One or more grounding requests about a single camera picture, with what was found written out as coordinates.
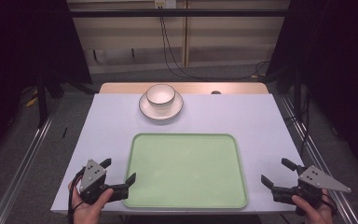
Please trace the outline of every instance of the white bowl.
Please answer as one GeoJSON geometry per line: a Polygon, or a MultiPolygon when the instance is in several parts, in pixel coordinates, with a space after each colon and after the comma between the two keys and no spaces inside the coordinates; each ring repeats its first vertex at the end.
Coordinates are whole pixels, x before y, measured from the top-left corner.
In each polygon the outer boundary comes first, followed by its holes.
{"type": "Polygon", "coordinates": [[[175,90],[166,84],[157,84],[149,88],[146,98],[157,109],[166,109],[171,106],[175,98],[175,90]]]}

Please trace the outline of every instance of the plate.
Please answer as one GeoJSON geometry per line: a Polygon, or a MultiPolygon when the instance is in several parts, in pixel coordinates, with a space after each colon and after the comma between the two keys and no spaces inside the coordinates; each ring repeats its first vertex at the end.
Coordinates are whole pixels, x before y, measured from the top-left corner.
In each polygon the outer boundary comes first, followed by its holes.
{"type": "Polygon", "coordinates": [[[171,119],[175,117],[183,107],[183,98],[179,92],[175,92],[172,104],[167,108],[161,108],[151,104],[146,97],[146,93],[139,100],[139,108],[142,113],[151,119],[171,119]]]}
{"type": "Polygon", "coordinates": [[[248,201],[237,143],[226,133],[139,133],[132,173],[128,207],[238,209],[248,201]]]}

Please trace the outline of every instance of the table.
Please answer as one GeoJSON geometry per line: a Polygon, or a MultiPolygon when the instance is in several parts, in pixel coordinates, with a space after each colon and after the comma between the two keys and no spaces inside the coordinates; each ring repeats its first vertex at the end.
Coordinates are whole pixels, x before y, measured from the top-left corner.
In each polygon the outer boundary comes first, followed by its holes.
{"type": "Polygon", "coordinates": [[[89,158],[98,162],[112,158],[112,165],[107,169],[106,184],[123,182],[131,140],[137,133],[148,132],[233,135],[238,143],[247,183],[248,204],[241,209],[134,209],[122,202],[113,202],[105,206],[104,212],[123,215],[196,215],[294,211],[292,205],[273,202],[269,189],[260,182],[260,175],[265,175],[277,186],[295,186],[297,175],[281,165],[281,158],[302,164],[278,107],[263,84],[169,83],[182,94],[185,105],[177,117],[164,121],[148,119],[138,108],[141,93],[153,84],[108,83],[101,87],[101,93],[94,97],[74,155],[51,207],[53,212],[66,213],[67,183],[89,158]],[[210,94],[212,91],[223,94],[210,94]]]}

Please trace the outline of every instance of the white saucer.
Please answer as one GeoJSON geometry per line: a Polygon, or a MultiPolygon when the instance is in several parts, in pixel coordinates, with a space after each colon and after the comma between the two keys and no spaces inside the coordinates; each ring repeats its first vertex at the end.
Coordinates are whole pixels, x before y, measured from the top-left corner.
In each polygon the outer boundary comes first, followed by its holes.
{"type": "Polygon", "coordinates": [[[146,93],[139,100],[139,108],[145,116],[151,119],[171,119],[177,115],[183,107],[183,98],[179,92],[175,92],[173,102],[168,108],[157,108],[147,100],[146,93]]]}

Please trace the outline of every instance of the black cable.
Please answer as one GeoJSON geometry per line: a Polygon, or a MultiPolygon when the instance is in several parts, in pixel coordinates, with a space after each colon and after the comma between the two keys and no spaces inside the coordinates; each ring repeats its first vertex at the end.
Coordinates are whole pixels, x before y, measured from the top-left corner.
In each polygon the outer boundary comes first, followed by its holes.
{"type": "Polygon", "coordinates": [[[176,67],[179,68],[179,70],[180,70],[183,74],[187,75],[188,77],[193,77],[193,78],[196,78],[196,79],[199,79],[199,80],[202,80],[202,81],[208,81],[208,80],[203,79],[203,78],[201,78],[201,77],[191,76],[190,74],[186,73],[185,71],[183,71],[183,70],[180,68],[180,66],[177,64],[177,62],[176,62],[176,60],[175,60],[175,57],[173,56],[173,53],[172,53],[172,48],[171,48],[170,40],[168,39],[167,30],[166,30],[166,28],[165,28],[164,18],[163,18],[163,17],[160,17],[160,18],[159,18],[159,21],[160,21],[160,23],[161,23],[162,42],[163,42],[163,45],[164,45],[164,58],[165,58],[165,63],[167,64],[167,67],[168,67],[168,69],[170,70],[170,72],[171,72],[172,74],[174,74],[175,76],[177,76],[177,77],[182,77],[182,76],[180,76],[180,75],[174,73],[173,70],[170,68],[170,66],[169,66],[169,64],[168,64],[167,52],[166,52],[166,46],[165,46],[165,39],[167,39],[168,48],[169,48],[170,53],[171,53],[171,55],[172,55],[173,61],[174,61],[174,63],[176,64],[176,67]]]}
{"type": "Polygon", "coordinates": [[[337,203],[333,200],[332,197],[330,197],[330,195],[327,195],[325,193],[323,193],[324,196],[326,196],[331,202],[333,202],[334,205],[332,205],[331,203],[326,202],[325,200],[321,199],[321,202],[324,203],[325,205],[329,206],[331,208],[331,215],[332,217],[336,215],[337,213],[337,203]]]}
{"type": "Polygon", "coordinates": [[[76,181],[79,177],[81,177],[84,174],[85,167],[83,167],[76,175],[75,178],[72,180],[71,188],[69,189],[69,200],[68,200],[68,223],[74,224],[74,212],[76,207],[78,207],[80,204],[78,204],[75,208],[72,208],[72,197],[74,195],[74,189],[76,185],[76,181]]]}
{"type": "Polygon", "coordinates": [[[269,63],[270,61],[264,61],[264,62],[260,62],[260,63],[257,63],[255,65],[255,71],[249,75],[249,76],[245,76],[245,77],[195,77],[195,76],[192,76],[190,75],[189,73],[185,72],[179,65],[178,63],[176,62],[175,60],[175,57],[173,55],[173,52],[172,52],[172,48],[171,48],[171,44],[170,44],[170,40],[168,38],[168,35],[167,35],[167,29],[165,27],[165,21],[164,21],[164,18],[163,17],[160,17],[160,23],[161,23],[161,31],[162,31],[162,40],[163,40],[163,45],[164,45],[164,58],[165,58],[165,63],[167,64],[168,66],[168,69],[170,70],[171,73],[173,73],[175,76],[177,77],[182,77],[176,73],[173,72],[173,70],[170,68],[170,66],[168,65],[168,60],[167,60],[167,54],[166,54],[166,45],[165,45],[165,39],[167,40],[167,45],[168,45],[168,49],[172,55],[172,58],[173,58],[173,62],[175,63],[176,67],[186,76],[188,77],[193,77],[193,78],[196,78],[196,79],[199,79],[199,80],[202,80],[202,81],[209,81],[208,79],[213,79],[213,80],[242,80],[242,79],[246,79],[248,77],[252,77],[254,75],[257,75],[257,77],[260,76],[259,72],[260,72],[260,69],[263,68],[263,66],[266,64],[266,63],[269,63]]]}
{"type": "MultiPolygon", "coordinates": [[[[308,95],[305,96],[305,100],[303,101],[303,102],[306,102],[306,103],[304,103],[302,108],[301,108],[300,117],[302,117],[304,115],[304,113],[306,113],[308,111],[308,106],[309,105],[307,105],[307,99],[308,99],[308,95]]],[[[287,118],[283,118],[284,121],[287,121],[289,119],[291,120],[291,122],[286,123],[286,127],[289,127],[293,123],[295,123],[297,121],[300,121],[300,120],[298,120],[298,116],[296,116],[296,115],[293,115],[293,116],[290,116],[290,117],[287,117],[287,118]]]]}
{"type": "Polygon", "coordinates": [[[307,91],[307,123],[306,123],[306,127],[305,127],[305,133],[304,133],[304,138],[303,138],[303,142],[301,144],[301,149],[300,149],[300,158],[302,159],[303,157],[303,152],[304,152],[304,146],[305,143],[310,135],[310,93],[307,91]]]}
{"type": "Polygon", "coordinates": [[[286,217],[284,217],[282,214],[280,214],[280,216],[284,220],[284,222],[286,222],[287,224],[290,224],[289,220],[287,220],[286,217]]]}

